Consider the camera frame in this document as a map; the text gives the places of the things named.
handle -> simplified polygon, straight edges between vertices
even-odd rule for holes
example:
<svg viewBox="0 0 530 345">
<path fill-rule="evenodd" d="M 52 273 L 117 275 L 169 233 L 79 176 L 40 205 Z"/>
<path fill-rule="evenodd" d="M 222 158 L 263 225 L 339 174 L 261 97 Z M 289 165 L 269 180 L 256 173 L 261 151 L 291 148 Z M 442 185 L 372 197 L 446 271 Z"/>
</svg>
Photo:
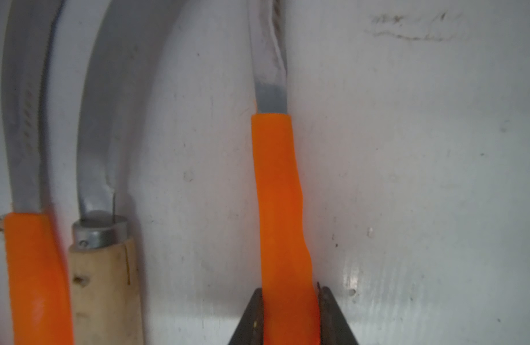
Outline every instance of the handle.
<svg viewBox="0 0 530 345">
<path fill-rule="evenodd" d="M 14 344 L 73 344 L 67 273 L 48 216 L 6 215 L 4 239 Z"/>
<path fill-rule="evenodd" d="M 318 300 L 303 238 L 303 195 L 290 116 L 254 115 L 252 141 L 261 228 L 263 341 L 318 345 Z"/>
<path fill-rule="evenodd" d="M 142 345 L 135 240 L 95 250 L 69 248 L 75 345 Z"/>
</svg>

curved blade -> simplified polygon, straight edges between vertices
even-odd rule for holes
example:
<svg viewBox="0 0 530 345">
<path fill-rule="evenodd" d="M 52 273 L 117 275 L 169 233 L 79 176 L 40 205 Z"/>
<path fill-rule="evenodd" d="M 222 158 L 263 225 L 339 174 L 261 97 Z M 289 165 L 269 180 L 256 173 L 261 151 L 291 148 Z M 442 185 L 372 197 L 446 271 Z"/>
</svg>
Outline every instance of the curved blade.
<svg viewBox="0 0 530 345">
<path fill-rule="evenodd" d="M 249 37 L 258 113 L 288 112 L 281 0 L 248 0 Z"/>
<path fill-rule="evenodd" d="M 143 112 L 154 53 L 185 0 L 113 0 L 96 38 L 85 79 L 77 144 L 81 220 L 112 224 L 126 124 Z"/>
<path fill-rule="evenodd" d="M 1 103 L 14 212 L 41 213 L 46 180 L 41 121 L 49 50 L 62 0 L 14 0 L 4 41 Z"/>
</svg>

orange rubber grip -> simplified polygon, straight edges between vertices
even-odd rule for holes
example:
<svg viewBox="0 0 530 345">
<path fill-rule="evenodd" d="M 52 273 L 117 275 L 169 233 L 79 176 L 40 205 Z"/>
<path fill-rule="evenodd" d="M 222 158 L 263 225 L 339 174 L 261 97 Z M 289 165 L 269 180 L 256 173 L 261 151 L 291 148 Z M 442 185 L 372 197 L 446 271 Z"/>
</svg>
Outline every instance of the orange rubber grip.
<svg viewBox="0 0 530 345">
<path fill-rule="evenodd" d="M 254 115 L 252 141 L 261 228 L 263 343 L 318 345 L 320 316 L 303 238 L 303 195 L 290 116 Z"/>
<path fill-rule="evenodd" d="M 4 238 L 15 345 L 72 345 L 68 277 L 50 221 L 10 213 Z"/>
</svg>

dark metal holder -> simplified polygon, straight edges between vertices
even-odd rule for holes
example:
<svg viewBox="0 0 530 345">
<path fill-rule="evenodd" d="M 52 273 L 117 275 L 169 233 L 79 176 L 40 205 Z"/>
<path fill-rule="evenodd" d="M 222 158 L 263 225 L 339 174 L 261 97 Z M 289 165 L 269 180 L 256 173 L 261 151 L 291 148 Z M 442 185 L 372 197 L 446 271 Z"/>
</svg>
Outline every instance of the dark metal holder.
<svg viewBox="0 0 530 345">
<path fill-rule="evenodd" d="M 327 286 L 319 286 L 318 307 L 321 315 L 321 345 L 359 345 Z M 228 345 L 263 345 L 261 288 L 253 292 Z"/>
</svg>

knife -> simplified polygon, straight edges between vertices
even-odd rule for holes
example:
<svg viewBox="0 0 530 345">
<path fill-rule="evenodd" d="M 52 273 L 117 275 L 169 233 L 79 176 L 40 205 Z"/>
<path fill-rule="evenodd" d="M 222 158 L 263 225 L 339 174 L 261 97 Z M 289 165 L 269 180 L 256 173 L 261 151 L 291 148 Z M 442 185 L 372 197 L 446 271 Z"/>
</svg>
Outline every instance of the knife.
<svg viewBox="0 0 530 345">
<path fill-rule="evenodd" d="M 303 197 L 286 96 L 286 50 L 279 0 L 248 0 L 257 114 L 253 160 L 259 201 L 263 343 L 320 343 L 320 317 Z"/>
<path fill-rule="evenodd" d="M 89 61 L 77 143 L 80 219 L 68 262 L 76 345 L 141 345 L 135 240 L 116 214 L 133 117 L 144 112 L 163 43 L 185 0 L 113 0 Z"/>
<path fill-rule="evenodd" d="M 47 215 L 46 83 L 61 0 L 13 0 L 1 105 L 13 212 L 4 219 L 16 345 L 72 344 L 68 280 Z"/>
</svg>

